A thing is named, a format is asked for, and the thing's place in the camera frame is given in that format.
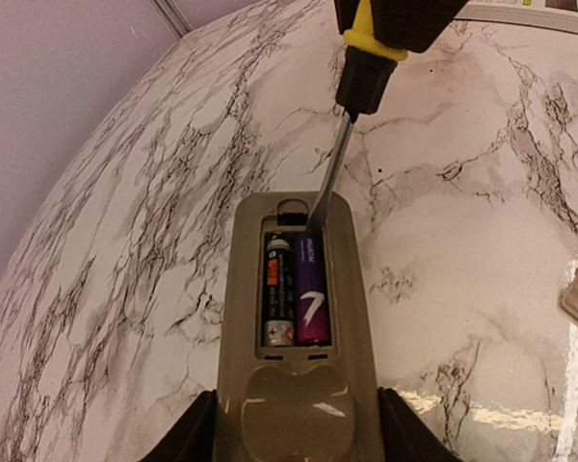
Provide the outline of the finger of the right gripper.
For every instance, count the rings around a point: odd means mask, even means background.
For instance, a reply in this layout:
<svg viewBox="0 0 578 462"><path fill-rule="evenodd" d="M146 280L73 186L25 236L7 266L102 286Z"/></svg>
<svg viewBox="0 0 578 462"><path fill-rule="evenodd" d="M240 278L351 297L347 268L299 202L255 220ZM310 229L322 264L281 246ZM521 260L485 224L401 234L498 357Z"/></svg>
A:
<svg viewBox="0 0 578 462"><path fill-rule="evenodd" d="M467 0L372 0L375 38L386 46L424 53Z"/></svg>
<svg viewBox="0 0 578 462"><path fill-rule="evenodd" d="M359 0L334 0L336 20L340 34L353 27Z"/></svg>

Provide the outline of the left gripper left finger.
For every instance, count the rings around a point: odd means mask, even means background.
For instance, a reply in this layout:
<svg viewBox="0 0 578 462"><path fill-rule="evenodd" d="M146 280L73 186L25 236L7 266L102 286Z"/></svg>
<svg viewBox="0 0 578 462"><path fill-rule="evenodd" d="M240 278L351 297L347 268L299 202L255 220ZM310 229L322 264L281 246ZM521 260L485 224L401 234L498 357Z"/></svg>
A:
<svg viewBox="0 0 578 462"><path fill-rule="evenodd" d="M213 460L217 392L200 393L144 462Z"/></svg>

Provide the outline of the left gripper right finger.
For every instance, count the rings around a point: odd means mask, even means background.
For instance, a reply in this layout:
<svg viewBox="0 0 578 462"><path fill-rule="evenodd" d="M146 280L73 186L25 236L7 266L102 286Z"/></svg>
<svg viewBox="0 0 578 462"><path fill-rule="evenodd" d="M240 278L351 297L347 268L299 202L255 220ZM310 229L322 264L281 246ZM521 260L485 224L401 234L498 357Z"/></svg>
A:
<svg viewBox="0 0 578 462"><path fill-rule="evenodd" d="M379 387L378 396L387 462L456 462L396 391Z"/></svg>

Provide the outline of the yellow handle screwdriver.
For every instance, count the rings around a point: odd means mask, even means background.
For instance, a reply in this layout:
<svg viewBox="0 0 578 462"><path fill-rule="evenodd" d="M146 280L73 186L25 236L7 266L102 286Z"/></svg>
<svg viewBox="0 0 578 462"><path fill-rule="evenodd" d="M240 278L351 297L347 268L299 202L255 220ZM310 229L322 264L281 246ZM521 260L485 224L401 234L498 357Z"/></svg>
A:
<svg viewBox="0 0 578 462"><path fill-rule="evenodd" d="M389 47L375 38L372 4L357 4L353 26L343 33L347 44L345 64L335 100L343 109L339 133L330 152L328 168L312 207L306 229L325 227L328 206L354 125L361 115L372 115L380 106L390 76L407 51Z"/></svg>

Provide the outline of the white remote control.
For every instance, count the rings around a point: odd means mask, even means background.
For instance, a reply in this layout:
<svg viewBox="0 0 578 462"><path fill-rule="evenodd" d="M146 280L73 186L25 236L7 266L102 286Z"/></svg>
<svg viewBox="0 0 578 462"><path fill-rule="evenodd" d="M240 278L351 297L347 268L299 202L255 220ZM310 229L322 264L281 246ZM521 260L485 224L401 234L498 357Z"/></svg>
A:
<svg viewBox="0 0 578 462"><path fill-rule="evenodd" d="M355 230L334 195L255 193L229 256L213 457L382 461L378 385Z"/></svg>
<svg viewBox="0 0 578 462"><path fill-rule="evenodd" d="M578 0L474 0L467 2L456 19L522 25L578 35Z"/></svg>

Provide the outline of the black AAA battery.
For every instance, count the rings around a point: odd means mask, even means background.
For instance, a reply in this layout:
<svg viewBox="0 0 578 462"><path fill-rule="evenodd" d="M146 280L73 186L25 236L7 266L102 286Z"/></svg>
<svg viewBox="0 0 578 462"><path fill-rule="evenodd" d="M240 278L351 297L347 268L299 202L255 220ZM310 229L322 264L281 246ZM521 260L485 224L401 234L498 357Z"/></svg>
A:
<svg viewBox="0 0 578 462"><path fill-rule="evenodd" d="M272 234L264 253L263 344L295 345L296 303L293 247L281 234Z"/></svg>

